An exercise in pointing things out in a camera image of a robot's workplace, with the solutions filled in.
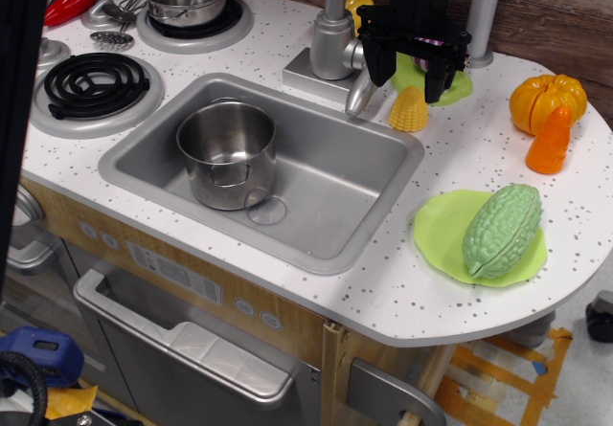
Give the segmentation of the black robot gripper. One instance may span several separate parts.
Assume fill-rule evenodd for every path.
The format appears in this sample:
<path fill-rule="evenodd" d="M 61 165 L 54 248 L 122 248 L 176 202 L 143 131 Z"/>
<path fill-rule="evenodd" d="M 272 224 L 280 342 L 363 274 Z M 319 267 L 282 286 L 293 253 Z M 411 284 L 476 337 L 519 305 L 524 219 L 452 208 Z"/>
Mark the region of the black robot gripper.
<path fill-rule="evenodd" d="M 424 98 L 428 104 L 441 99 L 457 71 L 466 67 L 470 35 L 447 15 L 449 0 L 388 0 L 386 4 L 360 6 L 363 44 L 370 79 L 383 86 L 397 70 L 397 53 L 428 60 Z M 417 41 L 416 37 L 438 39 L 440 47 Z"/>

